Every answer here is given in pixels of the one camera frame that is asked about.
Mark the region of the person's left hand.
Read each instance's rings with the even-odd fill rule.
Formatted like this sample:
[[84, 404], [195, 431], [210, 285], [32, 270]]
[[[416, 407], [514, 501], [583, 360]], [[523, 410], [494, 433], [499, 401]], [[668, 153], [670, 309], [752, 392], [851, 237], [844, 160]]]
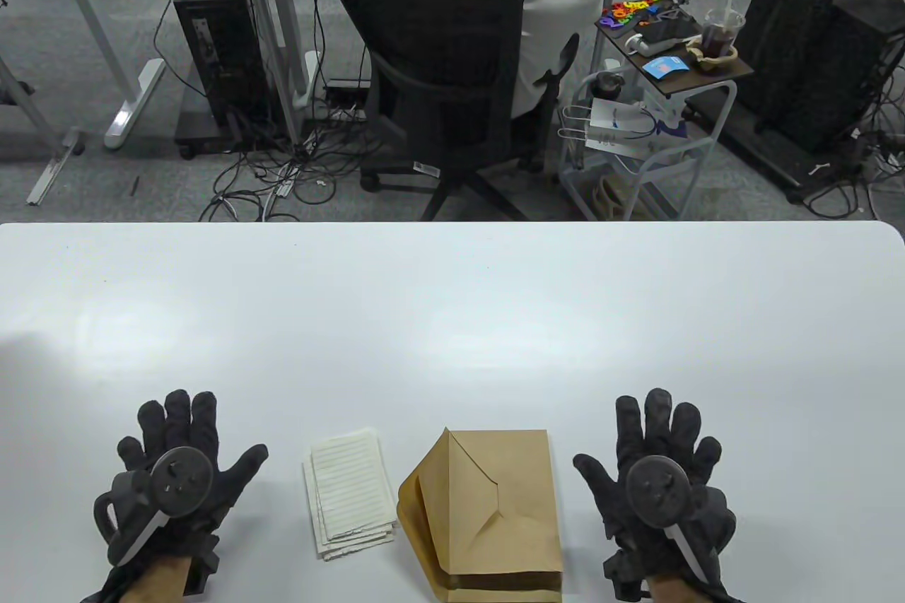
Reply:
[[117, 444], [124, 470], [93, 504], [110, 573], [90, 602], [184, 601], [219, 568], [218, 529], [267, 460], [253, 445], [227, 469], [218, 463], [217, 401], [175, 390], [138, 411], [142, 438]]

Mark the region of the person's right hand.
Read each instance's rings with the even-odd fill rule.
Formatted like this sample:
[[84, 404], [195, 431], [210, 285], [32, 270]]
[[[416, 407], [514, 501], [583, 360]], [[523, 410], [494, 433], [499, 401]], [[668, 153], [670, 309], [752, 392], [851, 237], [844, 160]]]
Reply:
[[602, 562], [615, 599], [731, 602], [720, 555], [736, 532], [725, 494], [711, 486], [722, 447], [701, 436], [697, 406], [651, 390], [615, 402], [617, 477], [587, 454], [573, 459], [617, 550]]

